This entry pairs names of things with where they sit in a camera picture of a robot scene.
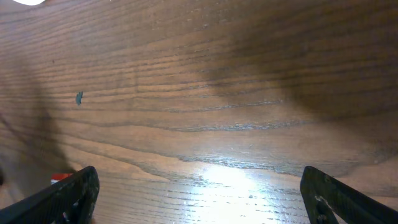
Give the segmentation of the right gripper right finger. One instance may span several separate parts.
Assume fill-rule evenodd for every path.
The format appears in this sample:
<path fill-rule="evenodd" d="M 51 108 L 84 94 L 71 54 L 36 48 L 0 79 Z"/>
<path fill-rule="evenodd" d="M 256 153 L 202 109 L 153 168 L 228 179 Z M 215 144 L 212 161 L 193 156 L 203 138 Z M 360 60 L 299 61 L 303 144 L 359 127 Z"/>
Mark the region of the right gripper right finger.
<path fill-rule="evenodd" d="M 304 168 L 300 192 L 311 223 L 397 223 L 396 210 L 312 166 Z"/>

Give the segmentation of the red packet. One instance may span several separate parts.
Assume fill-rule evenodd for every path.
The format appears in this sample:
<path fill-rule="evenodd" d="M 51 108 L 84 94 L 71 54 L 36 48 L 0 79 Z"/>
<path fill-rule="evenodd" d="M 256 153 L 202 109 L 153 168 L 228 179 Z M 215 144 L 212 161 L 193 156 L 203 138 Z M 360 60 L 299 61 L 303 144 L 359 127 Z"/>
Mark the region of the red packet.
<path fill-rule="evenodd" d="M 55 184 L 63 179 L 66 179 L 67 177 L 73 175 L 73 173 L 58 173 L 58 174 L 53 174 L 51 176 L 50 183 Z"/>

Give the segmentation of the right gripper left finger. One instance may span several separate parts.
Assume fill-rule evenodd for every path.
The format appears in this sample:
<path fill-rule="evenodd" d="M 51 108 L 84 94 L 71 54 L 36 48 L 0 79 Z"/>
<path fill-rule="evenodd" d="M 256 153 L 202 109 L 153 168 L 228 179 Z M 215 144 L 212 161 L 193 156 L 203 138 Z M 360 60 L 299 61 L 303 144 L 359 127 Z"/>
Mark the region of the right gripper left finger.
<path fill-rule="evenodd" d="M 88 166 L 2 209 L 1 224 L 90 224 L 99 191 L 97 171 Z"/>

